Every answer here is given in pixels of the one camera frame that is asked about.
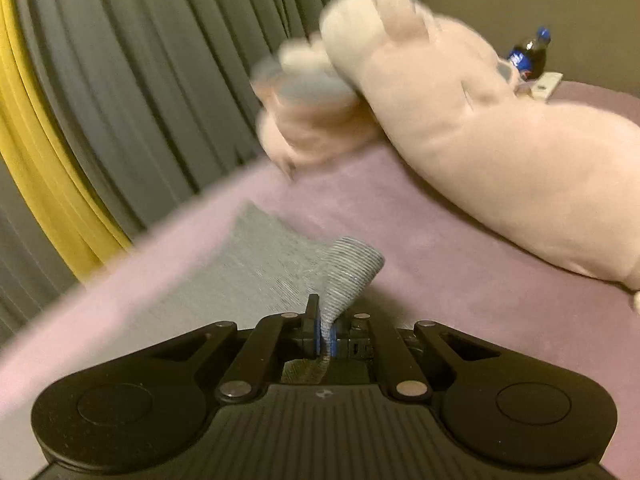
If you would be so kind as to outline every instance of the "white remote control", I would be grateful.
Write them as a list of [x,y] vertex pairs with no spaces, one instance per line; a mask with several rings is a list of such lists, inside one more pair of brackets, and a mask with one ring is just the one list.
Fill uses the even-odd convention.
[[559,72],[543,73],[531,86],[531,97],[536,101],[547,101],[561,81],[562,74]]

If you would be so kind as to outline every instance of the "yellow curtain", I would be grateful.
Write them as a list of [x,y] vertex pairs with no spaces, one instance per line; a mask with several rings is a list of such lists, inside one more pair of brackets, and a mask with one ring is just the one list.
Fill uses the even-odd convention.
[[14,0],[0,0],[0,7],[0,154],[43,231],[82,280],[129,240],[62,140],[31,69]]

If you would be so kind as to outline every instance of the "plush toy tail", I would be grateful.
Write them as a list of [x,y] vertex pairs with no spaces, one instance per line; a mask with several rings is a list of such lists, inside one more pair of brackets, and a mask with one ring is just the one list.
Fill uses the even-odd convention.
[[373,0],[386,33],[402,41],[429,37],[423,16],[416,13],[414,0]]

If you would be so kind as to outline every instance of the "blue bottle label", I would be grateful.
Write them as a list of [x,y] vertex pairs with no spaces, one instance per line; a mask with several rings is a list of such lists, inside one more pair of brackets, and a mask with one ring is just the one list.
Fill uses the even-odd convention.
[[518,69],[520,75],[526,79],[533,72],[533,63],[519,50],[512,50],[509,54],[509,61]]

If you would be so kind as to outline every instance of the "blue bottle cap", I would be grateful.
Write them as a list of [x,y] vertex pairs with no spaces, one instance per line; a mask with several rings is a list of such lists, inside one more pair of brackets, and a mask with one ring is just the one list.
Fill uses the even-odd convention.
[[549,43],[549,41],[551,41],[551,32],[546,27],[540,27],[538,29],[538,37],[540,38],[540,40]]

